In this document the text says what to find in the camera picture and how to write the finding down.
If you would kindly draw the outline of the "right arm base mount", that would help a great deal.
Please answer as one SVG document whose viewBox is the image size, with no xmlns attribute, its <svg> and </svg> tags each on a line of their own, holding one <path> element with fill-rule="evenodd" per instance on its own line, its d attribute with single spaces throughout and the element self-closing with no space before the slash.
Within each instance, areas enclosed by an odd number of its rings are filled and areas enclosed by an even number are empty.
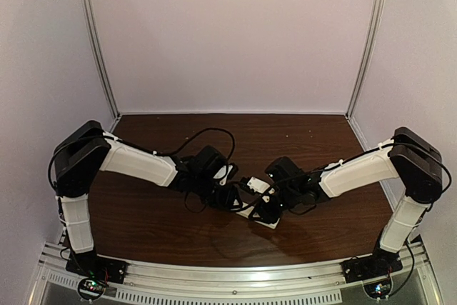
<svg viewBox="0 0 457 305">
<path fill-rule="evenodd" d="M 363 257 L 352 257 L 341 262 L 341 268 L 346 283 L 364 281 L 381 276 L 388 276 L 390 273 L 400 271 L 403 264 L 399 253 L 391 253 L 379 247 L 373 253 Z"/>
</svg>

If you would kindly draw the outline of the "white remote control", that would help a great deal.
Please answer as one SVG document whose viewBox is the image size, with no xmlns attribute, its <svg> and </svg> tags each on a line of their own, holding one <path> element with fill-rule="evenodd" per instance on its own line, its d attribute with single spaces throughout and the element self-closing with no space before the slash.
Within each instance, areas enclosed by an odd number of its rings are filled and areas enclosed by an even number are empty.
<svg viewBox="0 0 457 305">
<path fill-rule="evenodd" d="M 242 216 L 245 219 L 248 219 L 249 221 L 253 221 L 257 224 L 260 224 L 262 226 L 265 226 L 270 229 L 275 229 L 280 220 L 277 219 L 276 222 L 274 223 L 266 223 L 261 219 L 261 217 L 254 211 L 254 206 L 249 206 L 247 209 L 244 209 L 243 211 L 236 212 L 237 215 Z"/>
</svg>

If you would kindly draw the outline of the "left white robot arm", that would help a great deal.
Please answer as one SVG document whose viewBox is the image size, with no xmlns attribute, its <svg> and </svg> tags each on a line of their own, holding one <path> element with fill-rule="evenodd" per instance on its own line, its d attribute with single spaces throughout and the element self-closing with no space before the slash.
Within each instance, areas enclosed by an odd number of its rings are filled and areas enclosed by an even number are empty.
<svg viewBox="0 0 457 305">
<path fill-rule="evenodd" d="M 55 192 L 71 250 L 86 254 L 95 251 L 89 192 L 100 171 L 193 193 L 207 206 L 230 211 L 242 207 L 238 190 L 229 183 L 237 172 L 230 158 L 211 145 L 184 157 L 177 151 L 149 151 L 104 131 L 99 122 L 90 120 L 54 149 L 47 178 Z"/>
</svg>

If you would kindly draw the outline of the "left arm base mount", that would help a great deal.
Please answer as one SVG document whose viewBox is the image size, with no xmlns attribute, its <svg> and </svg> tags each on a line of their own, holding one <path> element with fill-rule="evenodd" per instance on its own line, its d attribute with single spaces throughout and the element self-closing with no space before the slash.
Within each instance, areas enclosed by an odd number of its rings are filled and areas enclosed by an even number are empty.
<svg viewBox="0 0 457 305">
<path fill-rule="evenodd" d="M 69 247 L 66 270 L 104 283 L 123 284 L 127 263 L 118 259 L 99 256 L 96 251 L 77 254 Z"/>
</svg>

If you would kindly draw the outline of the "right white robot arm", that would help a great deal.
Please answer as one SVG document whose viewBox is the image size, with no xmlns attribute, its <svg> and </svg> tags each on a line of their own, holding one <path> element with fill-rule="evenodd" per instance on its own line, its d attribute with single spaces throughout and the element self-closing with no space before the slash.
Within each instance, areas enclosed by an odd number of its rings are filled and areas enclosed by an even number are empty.
<svg viewBox="0 0 457 305">
<path fill-rule="evenodd" d="M 282 213 L 298 205 L 317 206 L 363 186 L 400 179 L 405 191 L 375 245 L 377 254 L 393 255 L 446 190 L 442 178 L 447 173 L 434 146 L 400 127 L 377 147 L 320 169 L 304 171 L 287 156 L 276 159 L 266 169 L 272 184 L 248 181 L 260 199 L 247 217 L 275 228 Z"/>
</svg>

